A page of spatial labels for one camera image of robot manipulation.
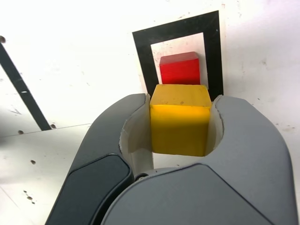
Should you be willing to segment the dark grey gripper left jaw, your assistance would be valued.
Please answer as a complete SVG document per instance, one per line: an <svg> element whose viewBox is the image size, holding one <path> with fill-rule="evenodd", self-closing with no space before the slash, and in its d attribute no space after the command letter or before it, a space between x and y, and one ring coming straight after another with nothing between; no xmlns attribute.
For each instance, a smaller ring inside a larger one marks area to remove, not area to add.
<svg viewBox="0 0 300 225"><path fill-rule="evenodd" d="M154 168L150 96L132 94L88 129L46 223L98 225L135 177Z"/></svg>

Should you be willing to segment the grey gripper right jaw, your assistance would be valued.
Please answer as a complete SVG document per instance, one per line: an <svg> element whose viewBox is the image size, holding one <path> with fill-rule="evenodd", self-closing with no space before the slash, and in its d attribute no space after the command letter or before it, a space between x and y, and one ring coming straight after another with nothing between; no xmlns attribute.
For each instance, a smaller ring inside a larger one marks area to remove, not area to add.
<svg viewBox="0 0 300 225"><path fill-rule="evenodd" d="M219 96L211 110L215 149L128 187L103 224L293 224L293 168L279 131L241 98Z"/></svg>

